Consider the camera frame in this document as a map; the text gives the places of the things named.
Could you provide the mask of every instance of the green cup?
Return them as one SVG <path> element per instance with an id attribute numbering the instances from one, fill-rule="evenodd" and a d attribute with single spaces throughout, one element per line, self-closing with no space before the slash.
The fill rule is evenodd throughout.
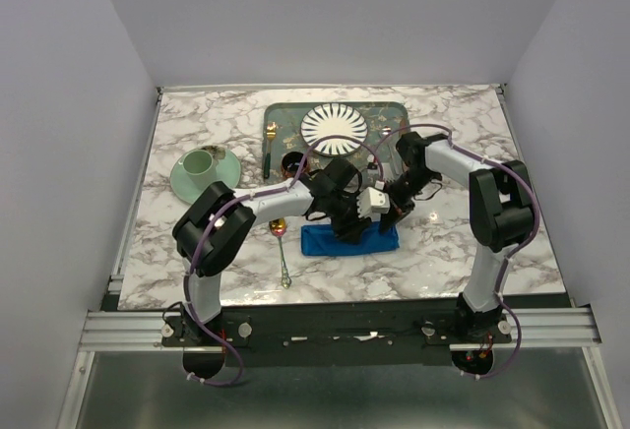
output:
<path id="1" fill-rule="evenodd" d="M 188 178 L 201 190 L 217 181 L 217 162 L 210 152 L 199 149 L 190 151 L 184 157 L 182 166 Z"/>

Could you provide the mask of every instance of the gray floor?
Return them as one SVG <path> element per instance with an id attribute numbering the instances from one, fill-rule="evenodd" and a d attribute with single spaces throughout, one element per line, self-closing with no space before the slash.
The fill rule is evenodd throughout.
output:
<path id="1" fill-rule="evenodd" d="M 229 389 L 185 380 L 172 353 L 98 355 L 81 428 L 603 428 L 580 349 L 521 352 L 475 382 L 419 365 L 249 369 Z"/>

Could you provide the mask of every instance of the table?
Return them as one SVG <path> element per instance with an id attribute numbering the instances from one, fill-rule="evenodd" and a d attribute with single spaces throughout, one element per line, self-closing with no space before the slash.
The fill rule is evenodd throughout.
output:
<path id="1" fill-rule="evenodd" d="M 119 309 L 163 308 L 183 297 L 184 265 L 171 230 L 188 205 L 169 186 L 172 165 L 206 144 L 228 147 L 242 162 L 239 187 L 262 181 L 263 113 L 275 102 L 396 101 L 409 120 L 452 127 L 455 142 L 487 157 L 517 157 L 499 99 L 491 86 L 335 87 L 167 92 L 162 97 L 142 185 Z M 431 134 L 431 130 L 422 134 Z M 348 258 L 304 257 L 303 218 L 289 218 L 284 252 L 293 279 L 280 285 L 277 239 L 252 229 L 223 272 L 221 303 L 275 304 L 363 301 L 457 295 L 467 283 L 476 243 L 469 226 L 468 192 L 452 181 L 428 202 L 417 202 L 398 226 L 396 252 Z M 564 286 L 544 227 L 517 255 L 505 293 L 562 292 Z"/>

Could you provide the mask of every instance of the dark mug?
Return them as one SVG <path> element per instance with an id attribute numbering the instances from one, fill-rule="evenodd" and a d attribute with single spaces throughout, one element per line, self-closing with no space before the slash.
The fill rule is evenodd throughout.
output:
<path id="1" fill-rule="evenodd" d="M 292 178 L 297 173 L 297 168 L 299 168 L 299 163 L 302 161 L 304 157 L 304 153 L 302 152 L 289 152 L 285 156 L 283 156 L 283 160 L 281 161 L 281 169 L 283 171 L 284 178 Z M 304 163 L 304 169 L 302 173 L 308 173 L 310 171 L 310 166 L 308 165 L 308 158 L 306 159 L 306 163 Z"/>

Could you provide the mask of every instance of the plate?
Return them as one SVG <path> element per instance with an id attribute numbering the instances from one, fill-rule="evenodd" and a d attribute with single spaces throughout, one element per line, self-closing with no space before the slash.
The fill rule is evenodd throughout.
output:
<path id="1" fill-rule="evenodd" d="M 304 142 L 312 146 L 318 140 L 335 134 L 364 142 L 367 138 L 365 118 L 353 107 L 338 102 L 320 104 L 306 113 L 300 132 Z M 346 139 L 331 139 L 319 144 L 315 152 L 325 156 L 348 155 L 360 144 Z"/>
<path id="2" fill-rule="evenodd" d="M 236 155 L 232 151 L 218 146 L 204 146 L 200 149 L 211 152 L 217 161 L 217 179 L 215 181 L 222 181 L 227 188 L 235 188 L 240 181 L 240 160 Z M 187 154 L 182 155 L 170 170 L 170 188 L 177 198 L 192 205 L 205 190 L 195 185 L 184 171 L 183 162 Z"/>

